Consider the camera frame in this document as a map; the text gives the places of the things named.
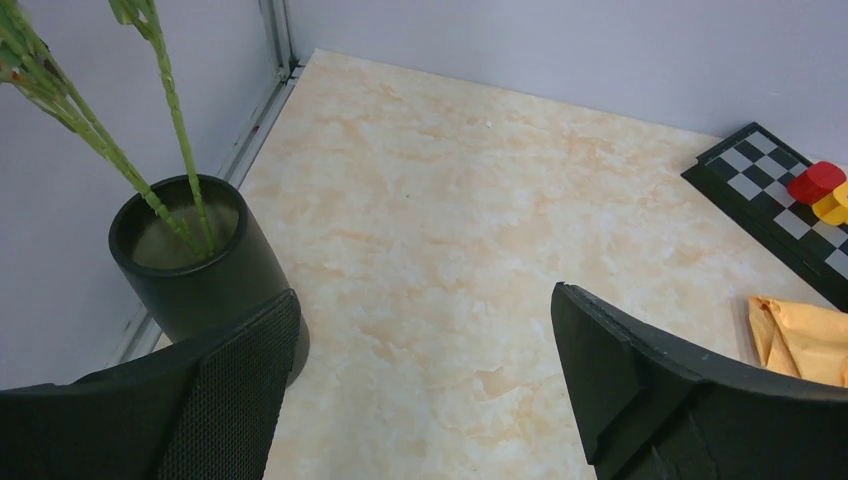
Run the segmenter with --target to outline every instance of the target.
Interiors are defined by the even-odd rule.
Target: yellow game piece
[[[813,204],[813,213],[828,225],[848,222],[848,182],[833,189]]]

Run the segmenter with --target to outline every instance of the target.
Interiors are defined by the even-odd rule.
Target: chess board
[[[786,190],[810,165],[752,123],[699,155],[698,163],[682,176],[834,306],[848,312],[848,226],[822,222]]]

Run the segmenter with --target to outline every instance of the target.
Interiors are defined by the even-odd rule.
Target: marble floor
[[[316,51],[242,187],[312,333],[266,478],[594,478],[558,281],[746,361],[748,295],[827,305],[679,177],[716,141]]]

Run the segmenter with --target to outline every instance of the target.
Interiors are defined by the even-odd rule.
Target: yellow paper
[[[748,307],[763,367],[848,387],[848,314],[761,296],[750,297]]]

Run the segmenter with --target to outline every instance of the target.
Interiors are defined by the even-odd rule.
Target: gray wall
[[[182,173],[155,57],[105,0],[22,0],[36,29],[149,181]],[[199,168],[214,174],[271,81],[256,0],[158,2]],[[115,353],[138,299],[109,256],[131,188],[0,87],[0,388],[68,382]]]
[[[848,163],[845,0],[287,0],[316,47]]]

